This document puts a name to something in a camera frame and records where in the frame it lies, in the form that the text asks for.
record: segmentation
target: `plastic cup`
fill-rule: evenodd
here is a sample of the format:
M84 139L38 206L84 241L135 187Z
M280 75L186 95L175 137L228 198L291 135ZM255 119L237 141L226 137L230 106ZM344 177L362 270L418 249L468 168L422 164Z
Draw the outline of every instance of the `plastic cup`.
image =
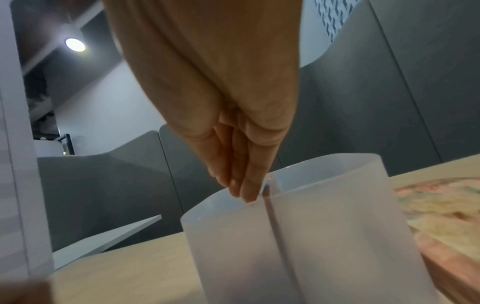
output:
M323 156L273 178L301 297L264 199L247 205L224 189L181 218L209 304L438 304L378 155Z

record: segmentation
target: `patterned tray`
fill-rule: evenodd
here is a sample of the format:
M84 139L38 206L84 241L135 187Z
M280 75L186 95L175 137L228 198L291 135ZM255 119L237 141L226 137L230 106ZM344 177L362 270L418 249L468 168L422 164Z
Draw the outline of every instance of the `patterned tray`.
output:
M395 190L436 287L459 304L480 303L480 178Z

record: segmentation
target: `table surface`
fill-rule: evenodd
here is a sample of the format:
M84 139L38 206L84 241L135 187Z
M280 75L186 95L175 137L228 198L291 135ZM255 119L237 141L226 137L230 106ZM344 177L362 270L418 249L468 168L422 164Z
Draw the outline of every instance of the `table surface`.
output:
M480 176L480 155L391 177L394 188ZM206 304L183 233L98 254L53 276L58 304ZM441 296L442 304L450 303Z
M103 233L99 233L53 253L53 265L58 270L82 257L102 253L110 247L127 239L142 229L162 219L161 215L153 216L132 224L118 227Z

